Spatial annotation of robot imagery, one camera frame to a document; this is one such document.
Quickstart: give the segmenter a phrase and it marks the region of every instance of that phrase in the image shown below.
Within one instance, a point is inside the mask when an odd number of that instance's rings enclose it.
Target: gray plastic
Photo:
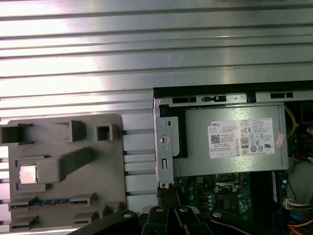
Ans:
[[[81,148],[58,158],[46,158],[37,162],[38,184],[59,183],[66,176],[92,161],[92,150]]]
[[[83,226],[116,210],[110,205],[125,208],[119,115],[18,120],[0,131],[9,147],[11,231]],[[21,183],[21,166],[36,169],[36,183]]]

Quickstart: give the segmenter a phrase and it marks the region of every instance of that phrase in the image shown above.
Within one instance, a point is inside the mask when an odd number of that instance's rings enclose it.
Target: white label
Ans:
[[[213,121],[208,133],[210,158],[275,153],[271,118]]]

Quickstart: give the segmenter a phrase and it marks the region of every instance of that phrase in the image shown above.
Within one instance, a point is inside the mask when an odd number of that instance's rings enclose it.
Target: orange wire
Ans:
[[[304,235],[302,232],[299,232],[299,231],[293,229],[293,228],[290,227],[290,226],[288,226],[288,228],[289,228],[294,234],[296,234],[296,235]]]
[[[309,220],[308,222],[305,222],[305,223],[303,223],[303,224],[295,224],[295,225],[289,224],[288,226],[291,227],[291,228],[299,228],[299,227],[308,225],[308,224],[310,224],[310,223],[312,223],[312,222],[313,222],[313,219],[311,219],[311,220]]]

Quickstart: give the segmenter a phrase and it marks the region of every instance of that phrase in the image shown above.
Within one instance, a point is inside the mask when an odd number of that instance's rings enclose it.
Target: screw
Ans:
[[[181,207],[179,210],[181,212],[187,212],[189,209],[187,207]]]
[[[129,218],[129,217],[131,217],[131,216],[132,216],[132,215],[129,214],[129,213],[123,214],[123,217],[124,217],[124,218]]]
[[[160,142],[163,144],[167,144],[170,141],[170,138],[167,135],[162,135],[160,138]]]
[[[221,218],[222,214],[219,213],[219,212],[214,212],[214,213],[213,213],[213,216],[214,216],[215,218]]]

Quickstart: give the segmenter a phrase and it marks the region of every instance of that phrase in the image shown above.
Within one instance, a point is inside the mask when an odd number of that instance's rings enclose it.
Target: corrugated metal surface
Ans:
[[[0,124],[121,114],[128,202],[139,211],[156,202],[152,88],[312,79],[312,7],[313,0],[0,0]]]

